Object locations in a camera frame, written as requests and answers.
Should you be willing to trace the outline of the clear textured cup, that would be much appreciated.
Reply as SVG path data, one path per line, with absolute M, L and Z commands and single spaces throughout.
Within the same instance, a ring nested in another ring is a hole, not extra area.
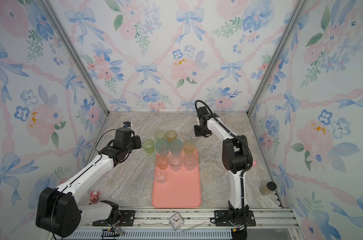
M 196 142 L 196 141 L 197 141 L 197 138 L 196 138 L 196 136 L 195 136 L 194 130 L 190 131 L 190 133 L 189 133 L 189 139 L 190 139 L 191 141 L 194 141 L 194 142 Z

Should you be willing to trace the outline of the clear frosted cup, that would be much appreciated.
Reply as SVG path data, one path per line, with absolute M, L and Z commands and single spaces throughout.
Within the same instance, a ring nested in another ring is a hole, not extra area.
M 182 142 L 187 141 L 188 140 L 188 135 L 186 133 L 179 133 L 178 134 L 178 139 L 181 140 Z

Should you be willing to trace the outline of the yellow green cup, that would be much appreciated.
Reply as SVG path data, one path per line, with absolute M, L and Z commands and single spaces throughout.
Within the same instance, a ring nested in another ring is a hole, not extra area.
M 183 151 L 184 154 L 187 155 L 193 155 L 195 152 L 196 146 L 195 146 L 195 142 L 192 140 L 187 140 L 184 141 L 183 143 Z

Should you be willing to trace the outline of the bright green glass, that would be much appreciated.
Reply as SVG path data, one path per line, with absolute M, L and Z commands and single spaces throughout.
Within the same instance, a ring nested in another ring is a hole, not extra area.
M 142 147 L 148 155 L 151 155 L 155 151 L 155 143 L 152 140 L 143 141 Z

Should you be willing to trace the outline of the teal textured cup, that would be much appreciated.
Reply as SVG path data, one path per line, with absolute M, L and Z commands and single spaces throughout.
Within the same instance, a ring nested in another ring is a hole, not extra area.
M 155 147 L 157 149 L 158 155 L 163 157 L 168 157 L 169 155 L 169 142 L 167 139 L 157 140 Z
M 171 154 L 178 158 L 181 156 L 181 152 L 182 152 L 182 141 L 179 139 L 173 139 L 170 141 L 170 150 L 171 150 Z

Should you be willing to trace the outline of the clear pinkish cup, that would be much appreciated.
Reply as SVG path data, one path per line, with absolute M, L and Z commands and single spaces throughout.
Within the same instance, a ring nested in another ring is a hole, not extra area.
M 192 171 L 195 169 L 197 164 L 197 158 L 195 155 L 186 155 L 183 159 L 184 167 L 187 171 Z

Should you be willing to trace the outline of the clear glass column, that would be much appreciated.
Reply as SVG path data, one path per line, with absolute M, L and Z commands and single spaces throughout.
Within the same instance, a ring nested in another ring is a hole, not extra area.
M 177 172 L 182 168 L 183 164 L 182 156 L 170 155 L 168 163 L 172 171 Z

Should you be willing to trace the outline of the pink tinted glass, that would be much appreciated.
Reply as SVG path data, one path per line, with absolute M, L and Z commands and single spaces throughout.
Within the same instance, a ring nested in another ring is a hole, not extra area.
M 165 170 L 168 167 L 168 157 L 160 155 L 156 158 L 156 167 L 160 170 Z

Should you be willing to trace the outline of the small clear glass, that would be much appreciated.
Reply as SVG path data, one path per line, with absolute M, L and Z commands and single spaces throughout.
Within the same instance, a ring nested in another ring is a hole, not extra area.
M 155 173 L 155 181 L 159 184 L 165 184 L 167 180 L 167 174 L 165 172 Z

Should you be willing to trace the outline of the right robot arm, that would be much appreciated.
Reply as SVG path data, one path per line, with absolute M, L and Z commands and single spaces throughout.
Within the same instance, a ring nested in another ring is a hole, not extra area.
M 243 215 L 246 212 L 245 200 L 245 174 L 253 166 L 252 153 L 248 147 L 247 139 L 231 131 L 222 121 L 211 115 L 196 118 L 194 126 L 196 137 L 209 137 L 215 135 L 222 141 L 222 163 L 229 174 L 229 208 Z

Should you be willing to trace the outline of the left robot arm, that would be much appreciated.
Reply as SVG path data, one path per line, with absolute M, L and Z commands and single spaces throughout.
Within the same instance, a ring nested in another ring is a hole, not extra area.
M 104 200 L 79 206 L 78 202 L 99 178 L 141 147 L 141 138 L 135 134 L 132 124 L 123 122 L 122 127 L 116 129 L 114 139 L 81 171 L 56 188 L 45 188 L 40 193 L 36 226 L 54 237 L 66 238 L 79 226 L 92 222 L 117 224 L 121 219 L 118 204 Z

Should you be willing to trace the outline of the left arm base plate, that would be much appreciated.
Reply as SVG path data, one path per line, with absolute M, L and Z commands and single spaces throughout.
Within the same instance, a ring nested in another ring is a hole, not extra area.
M 118 210 L 106 219 L 92 222 L 93 227 L 132 227 L 135 219 L 134 210 Z

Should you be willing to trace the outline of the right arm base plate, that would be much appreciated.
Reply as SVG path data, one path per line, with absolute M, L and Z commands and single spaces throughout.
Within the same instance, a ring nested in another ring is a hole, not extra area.
M 243 210 L 216 210 L 214 217 L 210 219 L 211 224 L 217 227 L 255 227 L 256 221 L 253 211 L 249 209 Z

